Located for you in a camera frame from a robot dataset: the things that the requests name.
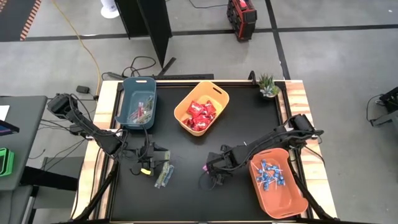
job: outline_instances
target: yellow basket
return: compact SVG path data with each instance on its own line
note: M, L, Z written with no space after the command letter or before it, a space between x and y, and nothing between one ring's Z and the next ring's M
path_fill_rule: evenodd
M187 113L189 106L191 105L192 100L200 104L205 104L208 100L211 101L213 106L216 108L216 117L209 124L209 126L202 131L194 131L187 125L185 125L182 121L191 117L190 114ZM229 102L229 95L223 89L218 87L212 82L203 81L200 82L182 101L178 106L174 109L174 117L179 121L181 126L185 128L189 133L194 136L203 135L210 126L217 120L218 116L223 112L226 105Z

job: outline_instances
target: orange basket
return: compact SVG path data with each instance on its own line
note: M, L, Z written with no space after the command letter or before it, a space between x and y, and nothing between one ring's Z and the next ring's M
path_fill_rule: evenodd
M213 106L216 108L216 117L214 120L209 124L209 126L202 131L194 131L187 125L185 125L182 121L191 117L190 114L187 113L187 110L192 102L195 100L200 104L205 104L208 100L211 101ZM210 126L217 120L218 116L223 112L226 105L229 102L229 95L223 89L218 87L212 82L203 81L200 82L181 102L178 106L174 109L174 117L179 121L181 126L185 128L189 133L194 136L201 136L203 135Z
M286 218L304 212L308 207L307 199L301 196L299 187L294 181L287 158L289 153L281 148L268 149L257 153L250 161L250 175L256 189L260 206L272 218ZM285 185L277 185L273 181L265 191L262 184L256 181L260 174L257 168L261 169L261 161L265 159L268 164L279 166L284 176Z

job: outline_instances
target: yellow cable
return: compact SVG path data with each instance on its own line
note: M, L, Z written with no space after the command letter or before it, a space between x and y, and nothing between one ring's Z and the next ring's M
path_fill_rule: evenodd
M76 31L76 29L73 27L72 23L69 21L69 19L66 17L66 15L62 12L62 10L58 7L58 4L55 2L55 0L51 0L52 4L54 4L54 6L58 9L58 11L61 12L63 18L69 23L70 27L73 29L73 31L75 32L77 38L80 41L81 46L86 49L86 51L90 54L91 58L93 59L95 66L97 67L97 73L98 73L98 80L97 80L97 89L95 90L95 95L98 96L100 95L100 80L101 80L101 72L100 72L100 66L98 66L97 61L94 58L94 55L90 52L90 50L88 50L88 48L84 45L83 41L81 41L80 36L78 34L78 32Z

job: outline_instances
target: red power tool battery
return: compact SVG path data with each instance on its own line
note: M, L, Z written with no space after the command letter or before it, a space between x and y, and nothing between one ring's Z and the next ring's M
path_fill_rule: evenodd
M226 12L238 41L250 40L256 28L257 11L250 0L229 0Z

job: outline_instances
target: metal stand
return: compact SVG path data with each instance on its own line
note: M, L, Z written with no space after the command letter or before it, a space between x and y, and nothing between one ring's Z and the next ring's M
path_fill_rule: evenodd
M76 191L78 179L27 166L22 174L21 184Z
M381 116L378 119L375 119L374 121L371 121L372 126L380 126L384 123L391 122L394 124L396 129L398 130L398 111L394 111L392 113L386 114Z

